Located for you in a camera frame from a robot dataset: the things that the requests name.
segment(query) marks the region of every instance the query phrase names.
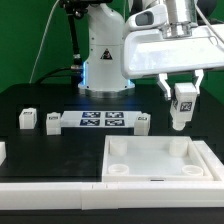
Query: white plastic part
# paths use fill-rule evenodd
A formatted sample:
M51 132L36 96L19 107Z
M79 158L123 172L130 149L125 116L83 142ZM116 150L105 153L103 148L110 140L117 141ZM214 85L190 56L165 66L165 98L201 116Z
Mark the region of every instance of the white plastic part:
M113 164L109 166L108 173L113 175L127 175L129 174L129 167L124 164Z
M150 129L151 115L141 113L136 117L134 124L134 135L147 136Z
M127 141L122 138L110 140L110 154L113 156L125 156L127 154Z
M204 141L195 141L194 145L197 147L215 179L224 182L224 165L216 157L214 152L206 145Z
M203 176L203 169L199 166L187 165L182 168L182 174L186 176Z
M82 209L118 209L117 183L86 183L82 188Z
M187 155L188 141L186 138L176 138L170 142L169 154L174 157Z
M114 156L110 154L110 140L113 138L127 141L126 155ZM204 175L183 175L182 168L187 165L201 167L204 170ZM128 167L129 172L127 174L125 166ZM189 137L106 136L102 181L207 182L214 181L214 177Z
M80 209L82 183L0 183L0 210Z
M34 129L37 122L37 110L35 108L23 109L19 115L20 129Z
M168 80L167 73L159 74L157 76L157 79L158 79L157 84L163 90L163 92L165 94L165 99L170 100L171 99L171 88L166 81L166 80Z
M174 88L176 99L172 101L170 114L173 118L173 128L181 131L185 123L192 119L197 89L192 83L177 83Z
M6 158L5 142L0 142L0 166Z
M51 113L47 114L46 119L47 135L60 135L61 134L61 114Z
M213 28L224 36L224 25ZM223 67L224 45L207 26L192 28L192 36L182 39L164 40L159 29L132 32L125 39L123 75L129 79Z
M195 88L197 90L197 93L198 95L200 95L200 85L201 85L201 82L204 78L204 71L203 69L199 69L199 70L195 70L194 71L194 78L195 78L195 82L194 82L194 85L195 85Z
M150 25L138 26L136 24L136 17L145 13L153 14L153 23ZM156 5L152 8L146 9L142 12L136 13L135 15L131 16L125 24L124 37L126 37L130 32L133 32L133 31L152 29L154 27L161 26L165 24L167 20L168 20L168 14L167 14L166 6Z

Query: warning label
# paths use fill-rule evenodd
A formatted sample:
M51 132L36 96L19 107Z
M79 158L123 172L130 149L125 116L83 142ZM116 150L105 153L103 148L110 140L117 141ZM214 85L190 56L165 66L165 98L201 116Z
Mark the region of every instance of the warning label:
M108 48L104 51L102 57L100 58L102 60L113 60L110 51L108 50Z

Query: green wall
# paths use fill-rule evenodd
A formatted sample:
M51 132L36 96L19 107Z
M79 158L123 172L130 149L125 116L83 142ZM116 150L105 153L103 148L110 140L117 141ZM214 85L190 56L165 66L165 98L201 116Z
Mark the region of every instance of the green wall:
M0 2L0 91L17 83L28 83L38 53L46 21L55 0L7 0ZM114 0L112 8L123 13L124 0ZM224 1L212 17L224 20ZM87 20L76 22L79 32L81 54L88 56ZM35 73L36 80L48 71L72 64L72 48L67 18L64 10L57 8ZM184 76L181 81L189 81ZM170 83L180 81L171 77ZM153 83L138 80L137 83ZM224 103L224 72L206 73L203 86Z

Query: black cable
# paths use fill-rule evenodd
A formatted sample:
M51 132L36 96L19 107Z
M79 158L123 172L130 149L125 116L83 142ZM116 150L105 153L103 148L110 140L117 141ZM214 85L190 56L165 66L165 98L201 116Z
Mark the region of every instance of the black cable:
M70 27L71 39L72 39L72 49L74 55L79 55L79 44L78 38L76 34L76 25L74 21L74 16L72 14L68 14L68 22Z
M211 25L224 24L224 21L221 21L221 20L218 20L218 19L208 19L208 21ZM198 20L198 25L199 26L204 26L206 24L203 20Z
M143 10L142 0L134 0L132 8L131 8L130 16L136 13L139 13L142 10Z
M209 17L217 6L217 0L198 0L198 7L205 17Z
M48 77L42 77L40 79L38 79L35 84L41 84L45 79L49 79L49 78L64 78L64 77L75 77L75 78L80 78L80 81L81 82L81 77L79 76L79 74L70 74L70 75L51 75L51 76L48 76Z
M57 68L57 69L55 69L55 70L53 70L51 72L48 72L43 77L39 78L35 82L35 84L40 84L44 79L52 77L52 75L54 75L55 73L62 72L62 71L71 71L71 67Z

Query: white box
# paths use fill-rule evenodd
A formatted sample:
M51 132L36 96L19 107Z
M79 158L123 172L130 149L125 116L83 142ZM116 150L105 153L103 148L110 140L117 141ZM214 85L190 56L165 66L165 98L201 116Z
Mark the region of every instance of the white box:
M55 112L47 114L46 128L47 128L47 135L60 135L61 114Z
M136 117L134 124L134 135L147 136L150 129L151 116L146 113L141 113Z
M117 156L110 153L110 141L113 138L127 142L126 154ZM174 140L187 142L187 153L176 153L173 150ZM213 180L213 175L190 137L106 136L103 182Z
M192 83L177 83L175 93L176 99L172 101L170 114L173 117L173 128L180 131L192 119L197 90Z
M0 166L6 158L5 142L0 142Z
M34 129L37 122L37 110L35 108L23 109L19 115L20 129Z

